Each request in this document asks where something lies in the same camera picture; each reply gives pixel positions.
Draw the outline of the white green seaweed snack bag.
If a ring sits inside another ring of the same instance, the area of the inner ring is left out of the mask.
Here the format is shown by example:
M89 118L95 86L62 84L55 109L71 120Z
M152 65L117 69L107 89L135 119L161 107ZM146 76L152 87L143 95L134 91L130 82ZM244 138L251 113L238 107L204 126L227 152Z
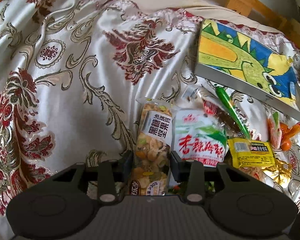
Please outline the white green seaweed snack bag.
M173 119L173 147L183 160L216 167L224 160L227 145L224 126L200 109L181 109Z

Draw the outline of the nut bar snack pack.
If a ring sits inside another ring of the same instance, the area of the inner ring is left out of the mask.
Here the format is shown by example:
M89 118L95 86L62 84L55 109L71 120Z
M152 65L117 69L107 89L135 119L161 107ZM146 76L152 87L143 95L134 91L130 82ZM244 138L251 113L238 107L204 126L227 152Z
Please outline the nut bar snack pack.
M144 98L138 102L142 104L142 111L129 194L163 196L168 178L175 109L170 103L156 99Z

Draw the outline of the yellow snack bar wrapper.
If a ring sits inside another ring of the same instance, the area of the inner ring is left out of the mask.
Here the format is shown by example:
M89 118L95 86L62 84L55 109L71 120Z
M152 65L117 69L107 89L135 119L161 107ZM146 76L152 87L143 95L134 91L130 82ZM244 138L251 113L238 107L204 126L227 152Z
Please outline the yellow snack bar wrapper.
M235 168L266 168L275 165L275 158L269 142L230 138L228 139L228 146L232 165Z

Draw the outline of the green candy stick pack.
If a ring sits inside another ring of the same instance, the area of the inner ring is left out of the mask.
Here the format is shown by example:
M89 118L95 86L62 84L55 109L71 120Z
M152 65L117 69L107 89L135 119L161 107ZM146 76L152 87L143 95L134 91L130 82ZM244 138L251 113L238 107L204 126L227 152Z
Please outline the green candy stick pack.
M216 95L218 96L219 100L222 102L226 110L228 111L229 115L233 118L233 120L236 122L236 124L239 126L240 131L243 133L243 135L247 139L251 139L250 133L248 131L248 128L245 126L242 119L239 117L236 107L226 91L223 87L216 87L215 88Z

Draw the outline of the gold foil snack packet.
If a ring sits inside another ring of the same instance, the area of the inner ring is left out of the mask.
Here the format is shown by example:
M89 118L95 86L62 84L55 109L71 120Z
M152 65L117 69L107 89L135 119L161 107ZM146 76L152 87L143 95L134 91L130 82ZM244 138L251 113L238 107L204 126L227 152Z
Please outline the gold foil snack packet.
M262 171L281 187L287 187L292 179L292 166L290 163L277 158L274 160L275 164L273 166L262 168Z

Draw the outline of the clear orange snack bag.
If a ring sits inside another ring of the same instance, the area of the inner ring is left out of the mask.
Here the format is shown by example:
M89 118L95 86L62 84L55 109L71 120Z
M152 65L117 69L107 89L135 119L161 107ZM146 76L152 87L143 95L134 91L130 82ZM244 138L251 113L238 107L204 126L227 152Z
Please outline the clear orange snack bag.
M281 149L281 144L284 141L290 140L292 144L292 139L300 133L300 122L289 127L280 121L278 112L273 112L268 115L267 125L270 144L275 150Z

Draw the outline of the small orange tangerine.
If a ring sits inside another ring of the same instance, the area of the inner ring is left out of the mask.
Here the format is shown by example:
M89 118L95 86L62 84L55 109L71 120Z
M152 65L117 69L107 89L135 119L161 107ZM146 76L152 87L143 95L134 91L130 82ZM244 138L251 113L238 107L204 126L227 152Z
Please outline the small orange tangerine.
M281 144L281 150L283 151L288 151L290 148L291 148L291 142L290 140L288 141L284 141L282 144Z

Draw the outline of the rice cracker pack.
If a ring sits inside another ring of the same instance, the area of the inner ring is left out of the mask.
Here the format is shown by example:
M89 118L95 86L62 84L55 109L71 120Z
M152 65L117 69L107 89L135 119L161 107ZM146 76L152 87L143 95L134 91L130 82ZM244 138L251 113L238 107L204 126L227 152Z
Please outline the rice cracker pack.
M260 167L240 167L240 171L245 174L265 183L265 175Z

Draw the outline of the dark date snack packet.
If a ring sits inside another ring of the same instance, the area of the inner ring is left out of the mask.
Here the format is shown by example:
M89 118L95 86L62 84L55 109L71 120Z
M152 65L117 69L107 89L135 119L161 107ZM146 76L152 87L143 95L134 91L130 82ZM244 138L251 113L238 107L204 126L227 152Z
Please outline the dark date snack packet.
M185 88L182 99L202 108L208 116L213 116L234 134L242 133L239 125L221 106L221 101L203 86L190 85Z

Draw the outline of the grey tray with drawing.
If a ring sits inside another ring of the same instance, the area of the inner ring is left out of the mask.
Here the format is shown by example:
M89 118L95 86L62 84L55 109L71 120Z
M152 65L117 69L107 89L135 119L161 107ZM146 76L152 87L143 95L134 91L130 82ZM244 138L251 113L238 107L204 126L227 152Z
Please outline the grey tray with drawing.
M203 20L194 73L300 121L300 87L288 58L240 31Z

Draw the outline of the floral satin bedspread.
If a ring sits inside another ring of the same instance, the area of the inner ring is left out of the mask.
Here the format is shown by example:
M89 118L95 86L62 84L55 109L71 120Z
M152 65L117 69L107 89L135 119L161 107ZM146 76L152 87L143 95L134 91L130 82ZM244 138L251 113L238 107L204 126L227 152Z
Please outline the floral satin bedspread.
M194 74L205 19L285 55L300 77L296 46L246 17L146 13L131 0L0 2L0 239L13 237L6 209L16 195L74 163L96 166L135 149L139 99L190 108L187 86L215 90Z

